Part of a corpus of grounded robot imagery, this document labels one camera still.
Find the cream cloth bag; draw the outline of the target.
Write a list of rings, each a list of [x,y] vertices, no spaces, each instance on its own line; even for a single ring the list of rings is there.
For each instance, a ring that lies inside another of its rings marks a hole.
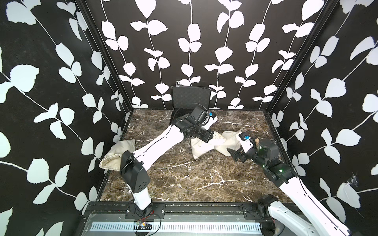
[[[225,156],[231,156],[227,148],[232,150],[238,150],[241,147],[239,135],[242,133],[240,131],[224,131],[221,135],[225,138],[225,142],[216,147],[216,150]]]
[[[217,146],[223,145],[225,142],[226,138],[218,132],[214,132],[213,138],[211,138],[207,143],[199,138],[193,138],[191,139],[192,155],[194,159],[198,159],[203,154],[213,150]]]

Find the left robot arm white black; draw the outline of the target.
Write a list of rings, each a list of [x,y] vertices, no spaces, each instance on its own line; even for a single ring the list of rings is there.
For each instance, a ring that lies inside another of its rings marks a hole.
[[[198,138],[208,143],[214,137],[210,127],[217,115],[197,106],[190,114],[176,117],[168,128],[152,142],[134,151],[125,151],[121,157],[120,176],[131,190],[133,201],[140,210],[152,208],[148,191],[150,177],[147,170],[170,148],[187,138]]]

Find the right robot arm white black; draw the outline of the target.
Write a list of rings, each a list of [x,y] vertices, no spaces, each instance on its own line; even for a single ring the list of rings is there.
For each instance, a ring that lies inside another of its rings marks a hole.
[[[258,215],[275,221],[275,235],[284,228],[297,236],[350,236],[351,230],[334,217],[305,187],[290,165],[279,160],[280,149],[269,139],[256,143],[248,135],[241,134],[237,150],[227,148],[234,161],[253,161],[263,169],[265,176],[285,193],[299,208],[304,217],[294,213],[276,197],[269,194],[259,199]]]

